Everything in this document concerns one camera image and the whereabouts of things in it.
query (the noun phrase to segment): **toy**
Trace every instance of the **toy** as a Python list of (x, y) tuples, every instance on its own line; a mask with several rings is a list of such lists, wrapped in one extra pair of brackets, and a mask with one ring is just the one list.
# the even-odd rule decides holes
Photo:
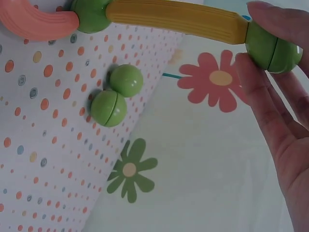
[(257, 65), (272, 73), (292, 70), (302, 49), (283, 41), (237, 13), (169, 0), (74, 0), (71, 12), (42, 13), (28, 0), (0, 0), (0, 20), (13, 33), (35, 41), (56, 40), (78, 29), (104, 30), (111, 22), (169, 29), (246, 44)]

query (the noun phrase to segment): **finger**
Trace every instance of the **finger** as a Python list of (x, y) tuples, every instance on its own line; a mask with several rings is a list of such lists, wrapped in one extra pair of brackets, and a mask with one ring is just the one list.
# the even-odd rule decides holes
[(272, 74), (272, 77), (293, 109), (297, 119), (309, 129), (309, 95), (297, 77), (292, 72)]
[(276, 106), (277, 111), (296, 139), (309, 137), (309, 131), (293, 119), (293, 116), (284, 105), (284, 102), (271, 84), (267, 75), (263, 75), (263, 80), (268, 89), (269, 95), (274, 102), (274, 105)]
[(252, 19), (269, 33), (304, 50), (309, 49), (309, 13), (296, 9), (283, 9), (262, 1), (248, 2)]
[(266, 73), (258, 69), (247, 54), (236, 56), (236, 67), (249, 105), (276, 162), (296, 138), (284, 123), (271, 99), (263, 81), (263, 75)]

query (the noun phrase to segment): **green ball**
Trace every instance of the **green ball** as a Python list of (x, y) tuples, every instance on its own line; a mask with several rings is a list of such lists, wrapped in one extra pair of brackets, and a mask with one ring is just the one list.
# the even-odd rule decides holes
[(102, 91), (91, 103), (91, 116), (104, 127), (119, 125), (126, 117), (126, 112), (125, 98), (115, 91)]
[(133, 65), (120, 65), (113, 70), (110, 76), (110, 86), (125, 98), (130, 98), (141, 91), (143, 76), (141, 71)]
[(256, 65), (270, 73), (291, 71), (303, 54), (299, 46), (270, 34), (254, 21), (248, 25), (246, 49)]

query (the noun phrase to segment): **polka dot fabric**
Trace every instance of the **polka dot fabric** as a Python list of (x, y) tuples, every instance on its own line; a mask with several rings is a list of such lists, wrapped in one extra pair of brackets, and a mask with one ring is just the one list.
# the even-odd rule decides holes
[[(35, 1), (61, 11), (64, 1)], [(80, 232), (182, 34), (111, 24), (45, 43), (0, 28), (0, 231)], [(141, 69), (114, 128), (89, 115), (115, 64)]]

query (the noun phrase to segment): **fingernail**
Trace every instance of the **fingernail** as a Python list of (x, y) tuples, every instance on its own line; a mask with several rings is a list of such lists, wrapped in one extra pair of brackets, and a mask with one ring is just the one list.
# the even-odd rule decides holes
[(270, 8), (270, 7), (273, 6), (272, 4), (270, 4), (268, 2), (258, 1), (258, 0), (247, 2), (247, 5), (255, 8), (255, 9), (259, 9), (259, 10), (264, 10), (264, 9), (267, 9), (267, 8)]

